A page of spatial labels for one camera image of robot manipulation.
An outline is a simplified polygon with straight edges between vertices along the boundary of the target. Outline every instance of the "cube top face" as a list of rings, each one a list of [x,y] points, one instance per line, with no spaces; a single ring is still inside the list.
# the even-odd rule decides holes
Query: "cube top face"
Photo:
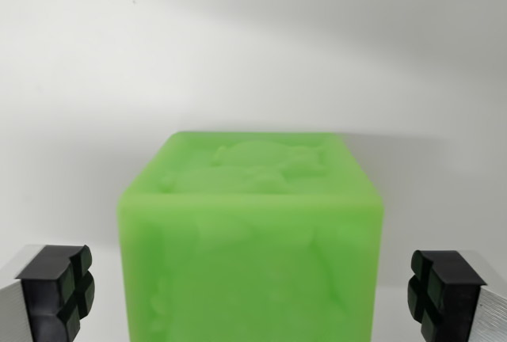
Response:
[[[125,193],[161,196],[376,196],[334,134],[182,132]]]

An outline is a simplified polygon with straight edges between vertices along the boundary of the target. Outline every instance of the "green gelatin cube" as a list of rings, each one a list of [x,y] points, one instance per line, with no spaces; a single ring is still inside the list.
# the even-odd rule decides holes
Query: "green gelatin cube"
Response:
[[[337,135],[173,135],[120,200],[131,341],[368,342],[382,217]]]

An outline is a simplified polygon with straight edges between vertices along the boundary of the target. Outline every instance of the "green cube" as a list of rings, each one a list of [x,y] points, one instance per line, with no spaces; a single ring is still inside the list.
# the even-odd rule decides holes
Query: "green cube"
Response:
[[[383,206],[334,134],[182,132],[121,198],[132,342],[368,342]]]

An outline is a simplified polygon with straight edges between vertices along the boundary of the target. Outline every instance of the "black rubber pad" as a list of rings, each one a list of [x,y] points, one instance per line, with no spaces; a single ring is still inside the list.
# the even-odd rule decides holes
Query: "black rubber pad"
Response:
[[[95,295],[88,246],[46,245],[17,277],[33,342],[71,342]]]
[[[416,251],[409,281],[410,313],[427,342],[467,342],[482,285],[457,251]]]

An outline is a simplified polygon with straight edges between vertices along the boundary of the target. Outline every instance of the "white wall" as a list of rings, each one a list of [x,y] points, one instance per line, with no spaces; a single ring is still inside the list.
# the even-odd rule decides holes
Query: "white wall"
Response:
[[[421,340],[415,249],[507,276],[506,29],[505,0],[0,0],[0,261],[91,245],[80,338],[125,340],[116,200],[165,138],[344,132],[386,205],[374,340]]]

